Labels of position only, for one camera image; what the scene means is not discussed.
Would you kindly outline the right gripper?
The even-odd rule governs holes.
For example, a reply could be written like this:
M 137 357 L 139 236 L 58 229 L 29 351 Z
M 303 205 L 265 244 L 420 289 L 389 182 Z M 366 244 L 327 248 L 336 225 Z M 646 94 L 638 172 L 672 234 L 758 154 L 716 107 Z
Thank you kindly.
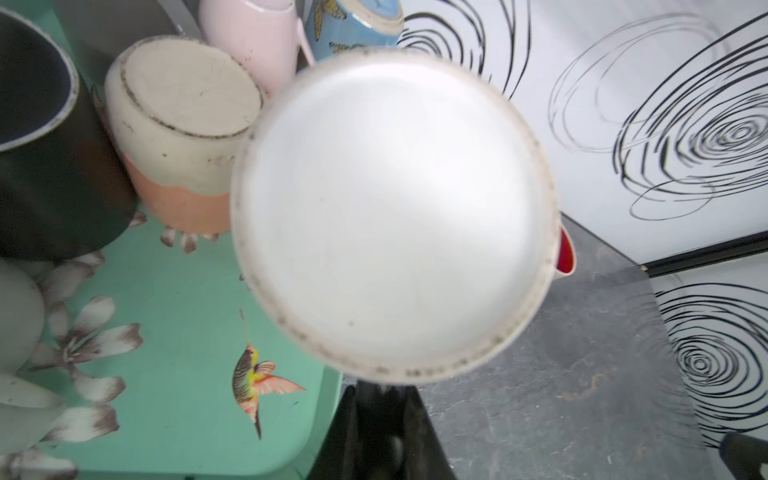
M 767 480 L 766 440 L 728 433 L 720 443 L 719 455 L 736 480 Z

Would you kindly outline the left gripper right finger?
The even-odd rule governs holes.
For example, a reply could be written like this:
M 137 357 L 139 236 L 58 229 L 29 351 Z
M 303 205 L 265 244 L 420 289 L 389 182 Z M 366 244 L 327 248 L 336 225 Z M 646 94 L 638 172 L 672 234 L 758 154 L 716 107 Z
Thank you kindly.
M 456 480 L 418 389 L 388 387 L 384 400 L 393 479 Z

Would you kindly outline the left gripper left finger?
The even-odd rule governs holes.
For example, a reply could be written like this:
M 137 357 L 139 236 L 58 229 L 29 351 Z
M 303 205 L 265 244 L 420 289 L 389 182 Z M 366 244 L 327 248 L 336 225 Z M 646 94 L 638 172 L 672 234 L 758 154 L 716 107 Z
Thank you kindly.
M 344 389 L 308 480 L 373 478 L 370 464 L 364 461 L 364 449 L 370 447 L 365 430 L 371 426 L 365 417 L 377 404 L 379 393 L 380 385 L 364 381 Z

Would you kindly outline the white mug red inside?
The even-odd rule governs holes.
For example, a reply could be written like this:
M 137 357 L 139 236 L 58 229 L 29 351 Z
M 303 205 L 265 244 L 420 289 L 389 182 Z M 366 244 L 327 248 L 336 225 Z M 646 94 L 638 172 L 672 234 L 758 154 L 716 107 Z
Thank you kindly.
M 233 170 L 244 279 L 297 346 L 381 384 L 447 379 L 503 352 L 556 275 L 544 152 L 490 84 L 413 50 L 301 71 Z

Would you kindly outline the beige mug white handle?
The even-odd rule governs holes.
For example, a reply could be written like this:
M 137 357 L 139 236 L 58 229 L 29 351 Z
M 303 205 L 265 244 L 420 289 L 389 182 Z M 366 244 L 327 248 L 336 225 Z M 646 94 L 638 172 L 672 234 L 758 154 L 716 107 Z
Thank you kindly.
M 63 398 L 18 376 L 39 344 L 45 306 L 35 282 L 1 262 L 1 453 L 14 454 L 42 440 L 65 409 Z

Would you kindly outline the beige and salmon mug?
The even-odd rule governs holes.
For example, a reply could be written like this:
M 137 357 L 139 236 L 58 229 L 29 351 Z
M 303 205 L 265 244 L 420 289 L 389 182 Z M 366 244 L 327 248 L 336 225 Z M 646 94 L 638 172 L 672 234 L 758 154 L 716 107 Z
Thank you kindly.
M 189 234 L 230 230 L 232 171 L 264 89 L 230 54 L 199 40 L 140 40 L 104 83 L 107 123 L 143 205 Z

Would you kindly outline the black speckled mug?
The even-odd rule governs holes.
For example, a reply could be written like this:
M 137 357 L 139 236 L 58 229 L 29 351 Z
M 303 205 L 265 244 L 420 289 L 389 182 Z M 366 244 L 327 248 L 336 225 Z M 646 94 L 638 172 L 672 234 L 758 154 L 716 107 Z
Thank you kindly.
M 137 195 L 64 49 L 1 11 L 1 254 L 66 260 L 129 226 Z

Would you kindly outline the pink mug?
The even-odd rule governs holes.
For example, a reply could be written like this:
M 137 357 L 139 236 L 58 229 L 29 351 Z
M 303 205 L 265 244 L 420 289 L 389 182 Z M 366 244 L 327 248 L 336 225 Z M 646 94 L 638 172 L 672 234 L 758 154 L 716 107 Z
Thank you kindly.
M 292 0 L 202 0 L 198 20 L 206 42 L 237 59 L 270 96 L 295 78 L 299 54 L 315 64 Z

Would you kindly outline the blue butterfly mug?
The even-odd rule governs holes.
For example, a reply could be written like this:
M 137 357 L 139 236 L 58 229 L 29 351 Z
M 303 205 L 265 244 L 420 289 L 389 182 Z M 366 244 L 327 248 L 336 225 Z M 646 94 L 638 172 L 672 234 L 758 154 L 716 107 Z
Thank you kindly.
M 398 0 L 314 0 L 305 22 L 316 61 L 355 49 L 395 47 L 403 28 Z

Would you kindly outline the tall grey mug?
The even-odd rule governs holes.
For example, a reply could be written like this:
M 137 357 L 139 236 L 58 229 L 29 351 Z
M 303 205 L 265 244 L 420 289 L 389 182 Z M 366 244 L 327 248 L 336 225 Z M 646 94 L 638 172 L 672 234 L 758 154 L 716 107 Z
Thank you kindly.
M 179 0 L 62 0 L 52 3 L 79 70 L 102 85 L 113 61 L 154 36 L 200 40 L 195 15 Z

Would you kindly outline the green floral tray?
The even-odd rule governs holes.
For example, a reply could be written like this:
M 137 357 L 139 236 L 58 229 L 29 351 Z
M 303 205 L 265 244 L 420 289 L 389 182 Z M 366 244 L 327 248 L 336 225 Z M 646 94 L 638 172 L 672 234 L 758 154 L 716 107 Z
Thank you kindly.
M 19 3 L 4 8 L 42 29 Z M 112 143 L 105 101 L 84 83 Z M 65 402 L 42 440 L 1 453 L 3 478 L 307 478 L 340 377 L 267 319 L 228 234 L 176 232 L 137 196 L 128 228 L 99 250 L 2 261 L 45 306 L 18 376 Z

